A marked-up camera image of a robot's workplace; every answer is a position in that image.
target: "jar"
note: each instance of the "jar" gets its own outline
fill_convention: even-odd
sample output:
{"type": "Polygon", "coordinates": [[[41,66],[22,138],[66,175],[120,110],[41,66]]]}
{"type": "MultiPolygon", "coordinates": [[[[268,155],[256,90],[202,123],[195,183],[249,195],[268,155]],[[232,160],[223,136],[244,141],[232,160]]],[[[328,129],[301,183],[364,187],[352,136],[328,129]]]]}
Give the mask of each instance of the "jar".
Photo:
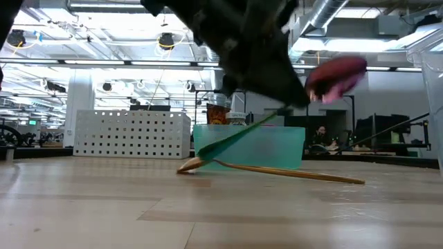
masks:
{"type": "Polygon", "coordinates": [[[246,114],[240,112],[228,112],[226,119],[230,125],[245,125],[246,126],[246,114]]]}

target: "teal plastic bin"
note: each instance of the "teal plastic bin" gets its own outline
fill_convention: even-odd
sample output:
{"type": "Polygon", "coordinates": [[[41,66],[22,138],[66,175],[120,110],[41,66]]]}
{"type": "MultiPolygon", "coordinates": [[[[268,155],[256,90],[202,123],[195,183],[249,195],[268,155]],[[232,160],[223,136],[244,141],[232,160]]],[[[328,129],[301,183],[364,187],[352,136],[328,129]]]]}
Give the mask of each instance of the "teal plastic bin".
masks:
{"type": "MultiPolygon", "coordinates": [[[[206,145],[244,129],[237,125],[203,124],[194,126],[194,145],[198,151],[206,145]]],[[[258,127],[229,147],[216,159],[226,163],[297,169],[301,165],[305,128],[258,127]]],[[[202,170],[230,169],[211,163],[202,170]]]]}

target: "wooden floor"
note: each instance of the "wooden floor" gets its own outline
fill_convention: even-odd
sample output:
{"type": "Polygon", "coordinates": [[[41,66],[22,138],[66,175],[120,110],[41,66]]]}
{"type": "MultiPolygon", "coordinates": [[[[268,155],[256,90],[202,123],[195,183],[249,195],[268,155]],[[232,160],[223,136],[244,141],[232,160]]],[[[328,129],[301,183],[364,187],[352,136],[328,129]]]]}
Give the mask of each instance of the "wooden floor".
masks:
{"type": "Polygon", "coordinates": [[[305,161],[348,185],[225,171],[177,176],[182,161],[17,160],[0,166],[0,248],[443,248],[434,169],[305,161]]]}

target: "white pegboard box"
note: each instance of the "white pegboard box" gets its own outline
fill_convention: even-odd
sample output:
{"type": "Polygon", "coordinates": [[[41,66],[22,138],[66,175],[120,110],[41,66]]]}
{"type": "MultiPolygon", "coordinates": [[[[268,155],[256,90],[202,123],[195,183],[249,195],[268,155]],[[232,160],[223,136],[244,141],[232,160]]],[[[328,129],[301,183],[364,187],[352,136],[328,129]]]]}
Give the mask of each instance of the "white pegboard box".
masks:
{"type": "Polygon", "coordinates": [[[74,156],[187,158],[190,125],[181,112],[79,110],[74,156]]]}

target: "person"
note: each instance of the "person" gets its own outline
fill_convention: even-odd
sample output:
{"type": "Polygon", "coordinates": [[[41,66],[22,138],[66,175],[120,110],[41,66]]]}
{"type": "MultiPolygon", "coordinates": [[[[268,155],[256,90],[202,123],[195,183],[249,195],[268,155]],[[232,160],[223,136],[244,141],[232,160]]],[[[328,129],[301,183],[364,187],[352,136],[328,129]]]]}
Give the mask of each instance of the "person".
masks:
{"type": "Polygon", "coordinates": [[[326,134],[326,127],[324,125],[319,126],[314,134],[314,137],[312,138],[311,145],[328,146],[330,144],[331,142],[326,134]]]}

